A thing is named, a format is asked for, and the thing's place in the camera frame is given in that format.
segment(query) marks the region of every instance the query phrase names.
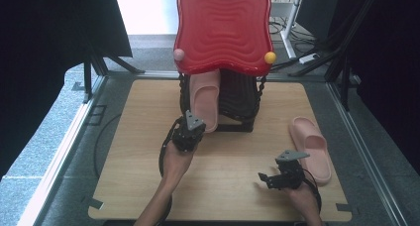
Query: ball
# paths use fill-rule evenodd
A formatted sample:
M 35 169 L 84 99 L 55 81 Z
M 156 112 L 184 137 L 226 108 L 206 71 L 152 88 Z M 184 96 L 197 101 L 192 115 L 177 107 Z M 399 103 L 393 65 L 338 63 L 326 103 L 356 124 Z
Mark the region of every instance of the ball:
M 265 60 L 266 63 L 273 64 L 275 62 L 275 59 L 276 59 L 275 53 L 268 52 L 268 53 L 265 54 L 263 59 Z
M 182 49 L 176 49 L 173 51 L 173 58 L 175 60 L 183 60 L 185 57 L 185 52 Z

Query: wooden table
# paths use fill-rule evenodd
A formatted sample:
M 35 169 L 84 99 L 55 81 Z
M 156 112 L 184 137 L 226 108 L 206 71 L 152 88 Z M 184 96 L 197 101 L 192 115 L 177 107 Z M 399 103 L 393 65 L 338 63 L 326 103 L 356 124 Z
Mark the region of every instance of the wooden table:
M 181 115 L 176 80 L 136 80 L 89 207 L 94 219 L 136 219 L 160 181 L 158 155 Z M 301 217 L 286 195 L 268 189 L 258 172 L 279 174 L 274 159 L 294 150 L 287 125 L 296 116 L 315 120 L 303 86 L 269 82 L 251 133 L 206 134 L 189 171 L 173 194 L 168 220 L 296 221 Z M 325 221 L 349 221 L 352 213 L 332 165 L 332 180 L 319 188 Z

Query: red tray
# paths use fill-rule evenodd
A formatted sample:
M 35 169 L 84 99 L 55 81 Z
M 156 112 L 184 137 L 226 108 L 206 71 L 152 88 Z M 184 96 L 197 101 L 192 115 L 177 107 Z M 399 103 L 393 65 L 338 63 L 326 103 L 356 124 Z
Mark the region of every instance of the red tray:
M 252 76 L 267 75 L 272 52 L 268 30 L 270 0 L 177 0 L 179 27 L 174 50 L 178 70 L 197 74 L 228 68 Z

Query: hand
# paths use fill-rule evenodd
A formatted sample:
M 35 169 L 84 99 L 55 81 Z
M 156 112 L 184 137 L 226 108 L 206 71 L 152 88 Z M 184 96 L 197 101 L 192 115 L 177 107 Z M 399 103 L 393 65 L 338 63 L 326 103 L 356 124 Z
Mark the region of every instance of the hand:
M 176 187 L 188 171 L 195 150 L 193 152 L 182 152 L 172 141 L 169 141 L 163 157 L 162 180 Z
M 289 197 L 293 207 L 305 218 L 309 226 L 321 226 L 318 204 L 309 185 L 302 182 L 297 189 L 282 189 Z

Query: slide sandal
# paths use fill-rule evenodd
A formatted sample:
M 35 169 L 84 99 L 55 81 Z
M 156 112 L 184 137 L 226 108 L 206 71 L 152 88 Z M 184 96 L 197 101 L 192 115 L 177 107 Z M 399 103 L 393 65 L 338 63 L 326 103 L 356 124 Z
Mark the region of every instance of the slide sandal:
M 310 156 L 300 159 L 304 169 L 307 169 L 320 184 L 331 179 L 327 141 L 315 124 L 304 117 L 294 118 L 289 125 L 289 132 L 297 151 Z
M 219 118 L 219 69 L 192 74 L 189 79 L 189 101 L 191 113 L 206 124 L 204 133 L 216 130 Z

